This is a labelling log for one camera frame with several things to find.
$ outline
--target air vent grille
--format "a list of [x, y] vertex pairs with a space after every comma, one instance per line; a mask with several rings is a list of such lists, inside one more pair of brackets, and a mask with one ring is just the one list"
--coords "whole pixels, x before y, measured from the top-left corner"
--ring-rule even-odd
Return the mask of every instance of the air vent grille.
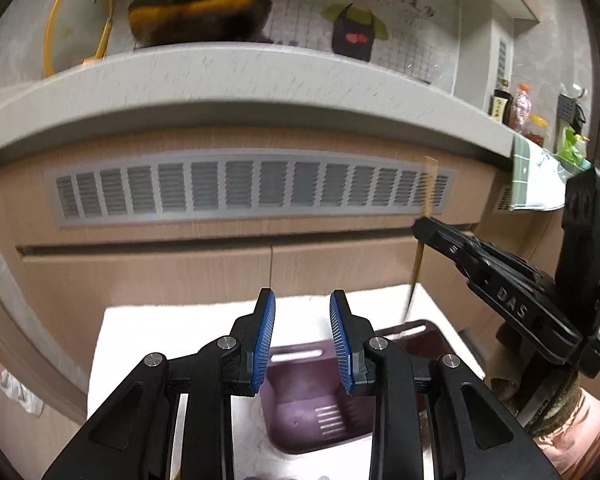
[[98, 188], [96, 187], [96, 176], [93, 173], [78, 173], [75, 176], [78, 183], [78, 192], [80, 192], [80, 203], [84, 215], [89, 218], [93, 216], [102, 216], [100, 209], [100, 200], [98, 199]]
[[511, 184], [505, 184], [500, 188], [500, 196], [493, 208], [494, 213], [508, 213], [511, 206]]
[[503, 79], [507, 77], [507, 42], [500, 38], [500, 45], [498, 46], [498, 74], [497, 84], [499, 85]]
[[158, 164], [158, 183], [163, 211], [187, 210], [184, 164]]
[[[456, 172], [440, 168], [434, 213]], [[297, 150], [202, 150], [49, 171], [60, 225], [301, 215], [419, 214], [423, 164]]]
[[218, 163], [194, 162], [191, 165], [193, 209], [218, 209]]
[[122, 173], [119, 168], [100, 172], [102, 194], [109, 215], [126, 215], [125, 189], [122, 185]]

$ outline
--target plastic bottle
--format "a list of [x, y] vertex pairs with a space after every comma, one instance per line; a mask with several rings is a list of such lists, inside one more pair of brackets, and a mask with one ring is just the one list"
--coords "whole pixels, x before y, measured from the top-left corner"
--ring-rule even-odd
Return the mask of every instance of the plastic bottle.
[[511, 104], [513, 96], [509, 92], [509, 81], [500, 80], [500, 86], [495, 89], [491, 96], [489, 115], [497, 123], [509, 124], [511, 117]]
[[511, 105], [509, 128], [521, 134], [525, 129], [525, 123], [530, 113], [531, 99], [529, 98], [529, 85], [520, 83], [516, 96], [513, 98], [513, 104]]
[[544, 142], [548, 136], [549, 123], [546, 119], [537, 115], [529, 115], [523, 134], [531, 142], [544, 148]]

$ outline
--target wooden chopstick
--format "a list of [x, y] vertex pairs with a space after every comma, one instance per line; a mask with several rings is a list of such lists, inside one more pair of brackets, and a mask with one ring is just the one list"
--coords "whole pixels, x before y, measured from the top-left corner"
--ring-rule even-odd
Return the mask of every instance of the wooden chopstick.
[[[427, 190], [425, 193], [424, 204], [422, 206], [424, 216], [431, 216], [433, 213], [433, 192], [436, 187], [436, 179], [438, 177], [438, 161], [430, 156], [425, 157], [425, 171], [427, 175]], [[420, 277], [420, 267], [422, 266], [422, 257], [424, 256], [424, 244], [418, 241], [416, 247], [416, 257], [413, 262], [413, 270], [411, 271], [411, 281], [409, 283], [409, 295], [407, 297], [407, 304], [404, 309], [404, 316], [402, 321], [407, 321], [409, 310], [411, 309], [411, 302], [413, 301], [413, 293], [416, 290], [416, 284]]]

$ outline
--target metal screw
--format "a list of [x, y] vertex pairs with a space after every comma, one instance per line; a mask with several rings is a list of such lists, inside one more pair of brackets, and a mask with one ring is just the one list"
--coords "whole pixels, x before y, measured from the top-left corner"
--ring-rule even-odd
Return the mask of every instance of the metal screw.
[[460, 358], [454, 354], [445, 354], [442, 356], [442, 363], [449, 368], [458, 368], [460, 365]]
[[223, 335], [220, 339], [218, 339], [218, 346], [222, 350], [230, 350], [235, 346], [235, 337], [231, 337], [230, 335]]
[[384, 350], [388, 345], [389, 343], [384, 337], [372, 337], [369, 340], [369, 346], [371, 346], [371, 348], [374, 350]]
[[144, 356], [144, 364], [147, 366], [157, 366], [162, 362], [162, 354], [158, 352], [152, 352]]

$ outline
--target sleeve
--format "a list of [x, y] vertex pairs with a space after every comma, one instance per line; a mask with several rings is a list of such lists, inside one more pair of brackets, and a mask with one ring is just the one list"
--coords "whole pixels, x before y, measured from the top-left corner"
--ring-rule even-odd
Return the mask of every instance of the sleeve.
[[320, 15], [328, 22], [335, 22], [338, 15], [345, 9], [346, 4], [334, 4], [325, 7]]
[[376, 32], [376, 40], [386, 41], [389, 39], [389, 31], [386, 30], [386, 25], [377, 16], [374, 16], [374, 29]]

